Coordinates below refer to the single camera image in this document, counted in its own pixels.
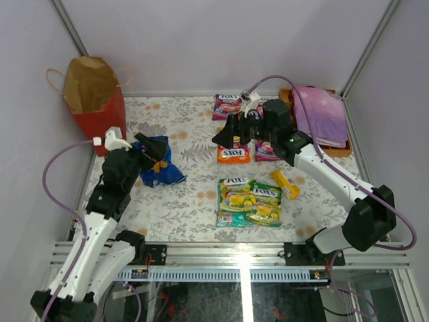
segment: pink candy bag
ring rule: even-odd
[[[238,95],[214,96],[214,110],[212,120],[227,119],[229,113],[240,112],[241,98]]]
[[[259,116],[263,117],[263,104],[268,101],[268,99],[261,98],[257,106],[257,111],[259,112]],[[271,147],[269,142],[264,141],[255,141],[255,161],[280,161]]]

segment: blue wrapper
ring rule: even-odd
[[[153,136],[149,137],[149,139],[155,141],[167,141],[168,143],[168,136]],[[133,145],[135,148],[141,151],[145,150],[144,145],[139,141],[134,142]],[[147,172],[140,172],[140,177],[143,181],[143,184],[150,186],[151,188],[159,184],[176,184],[186,179],[186,176],[182,174],[177,166],[172,164],[172,151],[170,146],[167,146],[165,158],[161,162],[158,162],[151,170]]]

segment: floral tablecloth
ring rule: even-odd
[[[212,97],[125,98],[127,139],[142,132],[147,136],[168,136],[172,162],[186,176],[174,186],[144,186],[137,180],[131,202],[113,235],[122,229],[142,233],[152,242],[293,242],[305,240],[323,227],[345,220],[346,213],[336,199],[314,179],[285,162],[254,162],[250,143],[249,164],[217,164],[217,146],[211,142],[224,121],[212,121]],[[355,158],[336,161],[359,175]],[[99,181],[103,158],[97,157],[90,176],[86,199]],[[284,167],[288,178],[298,185],[298,198],[282,199],[281,227],[232,228],[215,226],[217,182],[220,178],[251,176],[259,182],[275,184],[270,172]]]

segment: gray wall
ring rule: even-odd
[[[409,256],[429,311],[429,2],[403,2],[347,101],[374,183],[393,189],[417,229]],[[392,235],[410,240],[402,223]]]
[[[44,194],[42,171],[63,146],[83,139],[44,73],[65,72],[77,53],[49,1],[0,2],[0,30],[0,321],[28,321],[29,300],[70,221]],[[68,205],[87,158],[88,150],[76,149],[48,174]]]
[[[390,0],[62,2],[90,54],[136,71],[124,91],[206,95],[270,74],[342,89]]]

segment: orange candy bag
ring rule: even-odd
[[[247,146],[240,146],[240,137],[234,137],[232,149],[225,149],[222,146],[217,147],[217,163],[222,164],[240,164],[250,163],[250,153]]]

